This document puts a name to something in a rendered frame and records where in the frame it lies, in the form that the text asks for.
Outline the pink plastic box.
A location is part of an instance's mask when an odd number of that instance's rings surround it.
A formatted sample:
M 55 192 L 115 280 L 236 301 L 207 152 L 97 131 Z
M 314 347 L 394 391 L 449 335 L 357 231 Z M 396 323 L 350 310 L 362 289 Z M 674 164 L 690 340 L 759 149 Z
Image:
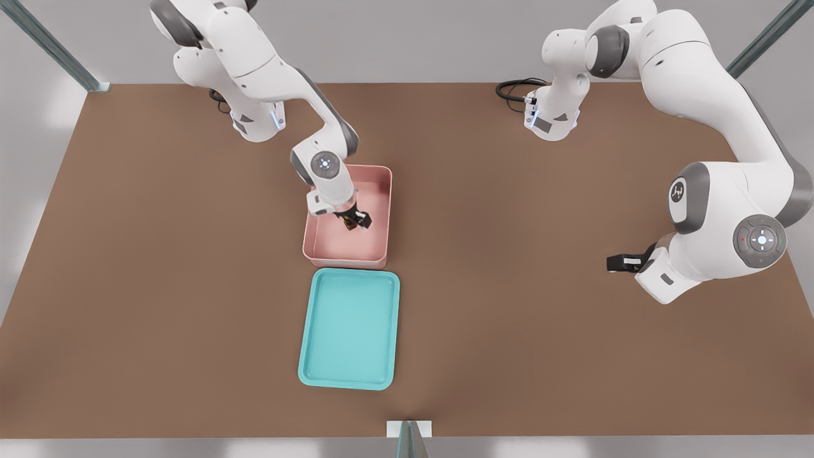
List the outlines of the pink plastic box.
M 349 165 L 357 204 L 370 213 L 369 228 L 348 231 L 333 214 L 308 215 L 303 255 L 315 267 L 381 270 L 387 263 L 392 171 L 381 165 Z

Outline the pale blue-green tray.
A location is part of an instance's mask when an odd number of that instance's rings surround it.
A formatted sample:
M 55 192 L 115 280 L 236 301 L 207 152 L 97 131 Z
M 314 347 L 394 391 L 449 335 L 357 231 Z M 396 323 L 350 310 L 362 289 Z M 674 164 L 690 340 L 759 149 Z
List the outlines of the pale blue-green tray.
M 382 391 L 394 377 L 399 277 L 383 270 L 314 273 L 298 365 L 305 385 Z

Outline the silver frame post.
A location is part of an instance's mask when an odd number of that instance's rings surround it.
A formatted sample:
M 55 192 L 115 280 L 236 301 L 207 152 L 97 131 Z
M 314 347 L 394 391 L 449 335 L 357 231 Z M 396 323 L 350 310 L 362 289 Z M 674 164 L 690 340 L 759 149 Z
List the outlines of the silver frame post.
M 71 78 L 89 93 L 110 91 L 110 82 L 101 82 L 19 0 L 0 0 L 3 11 L 26 35 L 32 38 Z
M 803 15 L 814 8 L 814 0 L 791 0 L 790 3 L 765 26 L 761 33 L 727 66 L 733 78 L 740 78 L 756 63 Z
M 432 437 L 430 420 L 388 420 L 388 438 L 397 438 L 396 458 L 429 458 L 425 438 Z

